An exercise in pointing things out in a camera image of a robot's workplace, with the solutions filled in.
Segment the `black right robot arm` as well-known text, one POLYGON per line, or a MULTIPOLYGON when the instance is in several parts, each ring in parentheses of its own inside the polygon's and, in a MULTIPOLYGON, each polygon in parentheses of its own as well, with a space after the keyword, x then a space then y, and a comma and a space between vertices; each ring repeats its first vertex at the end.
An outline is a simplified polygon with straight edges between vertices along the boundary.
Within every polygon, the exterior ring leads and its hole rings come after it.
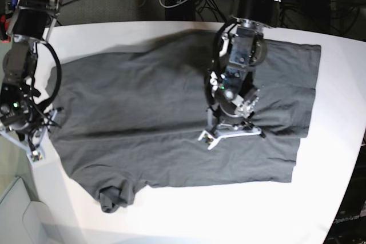
POLYGON ((3 59, 1 84, 1 135, 23 149, 29 162, 44 158, 41 143, 51 127, 57 127, 55 117, 60 108, 49 109, 61 87, 60 60, 49 43, 49 37, 63 0, 17 0, 11 14, 6 36, 12 42, 3 59), (55 62, 56 80, 51 95, 41 101, 35 88, 38 45, 46 47, 55 62))

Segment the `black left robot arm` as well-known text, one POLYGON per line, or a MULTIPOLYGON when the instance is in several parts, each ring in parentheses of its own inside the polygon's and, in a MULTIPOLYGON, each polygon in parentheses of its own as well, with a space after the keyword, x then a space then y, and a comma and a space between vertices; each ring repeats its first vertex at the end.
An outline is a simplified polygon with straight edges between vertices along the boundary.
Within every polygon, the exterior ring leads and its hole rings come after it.
POLYGON ((264 29, 275 27, 281 0, 233 0, 230 19, 216 33, 205 77, 207 127, 198 140, 214 149, 220 141, 259 135, 251 122, 260 89, 253 75, 267 54, 264 29))

